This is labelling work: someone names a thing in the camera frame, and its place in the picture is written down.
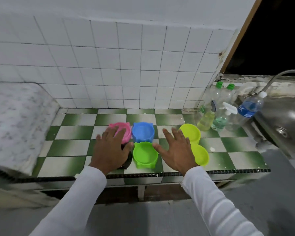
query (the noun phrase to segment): white sleeve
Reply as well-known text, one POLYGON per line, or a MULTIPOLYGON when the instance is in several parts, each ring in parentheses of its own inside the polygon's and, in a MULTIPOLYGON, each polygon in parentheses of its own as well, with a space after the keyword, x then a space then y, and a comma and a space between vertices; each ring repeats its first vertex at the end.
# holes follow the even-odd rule
POLYGON ((67 194, 39 223, 30 236, 81 235, 90 212, 106 183, 106 177, 99 169, 84 167, 67 194))
POLYGON ((212 236, 262 236, 216 187, 202 167, 191 168, 181 183, 212 236))

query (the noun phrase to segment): yellow bowl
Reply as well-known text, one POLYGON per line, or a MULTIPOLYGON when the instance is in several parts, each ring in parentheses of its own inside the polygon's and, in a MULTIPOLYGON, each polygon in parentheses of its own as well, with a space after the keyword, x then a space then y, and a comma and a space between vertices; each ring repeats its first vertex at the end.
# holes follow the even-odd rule
POLYGON ((210 158, 204 147, 198 144, 191 144, 191 150, 198 165, 205 166, 208 164, 210 158))
POLYGON ((179 129, 182 131, 186 138, 189 138, 190 143, 199 144, 201 133, 196 126, 190 123, 185 123, 181 125, 179 129))

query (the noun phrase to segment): gray floor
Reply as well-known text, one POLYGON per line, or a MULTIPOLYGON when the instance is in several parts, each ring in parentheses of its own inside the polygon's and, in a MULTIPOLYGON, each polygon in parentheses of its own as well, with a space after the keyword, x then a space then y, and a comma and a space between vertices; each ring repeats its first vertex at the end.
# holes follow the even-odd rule
MULTIPOLYGON (((295 169, 279 151, 263 156, 272 173, 226 194, 267 236, 295 236, 295 169)), ((0 210, 0 236, 26 236, 50 209, 0 210)), ((95 206, 85 235, 209 235, 191 200, 95 206)))

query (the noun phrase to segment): white tiled wall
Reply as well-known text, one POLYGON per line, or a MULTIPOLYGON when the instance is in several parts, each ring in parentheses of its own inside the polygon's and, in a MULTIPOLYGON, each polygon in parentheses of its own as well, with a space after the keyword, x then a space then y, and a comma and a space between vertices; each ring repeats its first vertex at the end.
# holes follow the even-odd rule
POLYGON ((194 108, 232 30, 0 15, 0 81, 64 108, 194 108))

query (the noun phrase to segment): blue bowl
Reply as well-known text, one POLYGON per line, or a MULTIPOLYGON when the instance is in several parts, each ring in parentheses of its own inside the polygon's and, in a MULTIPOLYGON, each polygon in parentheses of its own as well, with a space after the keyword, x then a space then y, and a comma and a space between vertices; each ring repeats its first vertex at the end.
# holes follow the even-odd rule
POLYGON ((154 139, 153 123, 135 122, 132 128, 132 137, 136 143, 152 142, 154 139))

